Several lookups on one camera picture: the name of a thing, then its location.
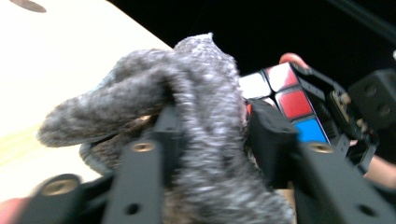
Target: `gray fuzzy cloth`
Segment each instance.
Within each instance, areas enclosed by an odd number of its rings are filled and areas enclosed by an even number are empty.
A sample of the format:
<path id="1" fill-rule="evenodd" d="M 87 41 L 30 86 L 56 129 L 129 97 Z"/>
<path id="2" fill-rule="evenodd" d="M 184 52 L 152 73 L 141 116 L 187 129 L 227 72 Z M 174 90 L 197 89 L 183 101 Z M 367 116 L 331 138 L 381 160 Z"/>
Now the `gray fuzzy cloth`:
<path id="1" fill-rule="evenodd" d="M 142 116 L 171 100 L 188 143 L 165 191 L 163 223 L 291 223 L 290 206 L 264 186 L 244 153 L 238 71 L 212 34 L 121 58 L 97 88 L 48 114 L 38 139 L 49 147 L 83 144 L 81 157 L 103 174 L 117 168 L 122 146 L 152 125 Z"/>

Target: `black mechanical part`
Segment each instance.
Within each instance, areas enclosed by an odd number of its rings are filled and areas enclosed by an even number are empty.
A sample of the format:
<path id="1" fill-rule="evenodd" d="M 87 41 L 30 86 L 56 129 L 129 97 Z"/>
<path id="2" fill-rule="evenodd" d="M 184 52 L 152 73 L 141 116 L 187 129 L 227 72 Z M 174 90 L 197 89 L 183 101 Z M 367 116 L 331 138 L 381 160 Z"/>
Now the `black mechanical part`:
<path id="1" fill-rule="evenodd" d="M 396 223 L 391 207 L 335 149 L 323 143 L 297 148 L 292 157 L 299 224 Z"/>
<path id="2" fill-rule="evenodd" d="M 161 145 L 152 140 L 136 141 L 125 147 L 122 157 L 102 223 L 161 223 Z"/>
<path id="3" fill-rule="evenodd" d="M 78 223 L 83 209 L 83 187 L 76 175 L 58 175 L 47 181 L 24 207 L 18 224 Z"/>
<path id="4" fill-rule="evenodd" d="M 396 123 L 396 72 L 378 70 L 349 87 L 353 104 L 375 130 Z"/>
<path id="5" fill-rule="evenodd" d="M 285 189 L 290 181 L 290 151 L 297 142 L 297 130 L 278 110 L 263 100 L 251 100 L 249 143 L 264 183 L 270 189 Z"/>

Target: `light wood surface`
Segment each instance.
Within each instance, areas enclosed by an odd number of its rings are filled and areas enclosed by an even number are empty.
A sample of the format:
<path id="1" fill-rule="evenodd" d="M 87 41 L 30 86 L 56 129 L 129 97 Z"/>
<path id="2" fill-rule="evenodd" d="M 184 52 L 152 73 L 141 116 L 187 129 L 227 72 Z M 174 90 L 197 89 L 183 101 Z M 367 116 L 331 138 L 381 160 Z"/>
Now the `light wood surface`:
<path id="1" fill-rule="evenodd" d="M 170 49 L 105 0 L 35 2 L 47 12 L 0 0 L 0 202 L 26 196 L 55 175 L 98 177 L 79 146 L 40 145 L 40 123 L 53 107 L 98 84 L 122 55 Z"/>

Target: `mounting hole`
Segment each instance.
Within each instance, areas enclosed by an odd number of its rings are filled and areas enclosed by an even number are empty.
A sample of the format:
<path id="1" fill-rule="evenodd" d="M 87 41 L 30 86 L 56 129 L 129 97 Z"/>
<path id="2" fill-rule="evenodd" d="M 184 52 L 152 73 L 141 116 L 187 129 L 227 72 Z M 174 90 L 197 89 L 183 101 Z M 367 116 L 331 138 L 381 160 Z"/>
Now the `mounting hole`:
<path id="1" fill-rule="evenodd" d="M 379 116 L 385 117 L 386 115 L 390 114 L 390 105 L 380 105 L 377 110 Z"/>
<path id="2" fill-rule="evenodd" d="M 359 204 L 358 206 L 359 210 L 361 210 L 361 212 L 363 212 L 365 215 L 369 216 L 369 217 L 376 217 L 376 212 L 373 208 L 364 205 L 364 204 Z"/>
<path id="3" fill-rule="evenodd" d="M 139 209 L 140 207 L 137 203 L 132 203 L 125 208 L 125 214 L 129 216 L 134 215 L 139 212 Z"/>
<path id="4" fill-rule="evenodd" d="M 376 86 L 375 85 L 368 85 L 364 89 L 367 97 L 372 97 L 376 94 Z"/>
<path id="5" fill-rule="evenodd" d="M 132 146 L 132 150 L 137 152 L 147 152 L 152 149 L 154 149 L 154 145 L 151 143 L 138 143 Z"/>
<path id="6" fill-rule="evenodd" d="M 29 0 L 9 0 L 9 1 L 17 5 L 18 7 L 22 7 L 29 11 L 40 12 L 40 13 L 47 12 L 47 10 L 44 7 L 40 6 L 39 4 L 33 1 L 29 1 Z"/>

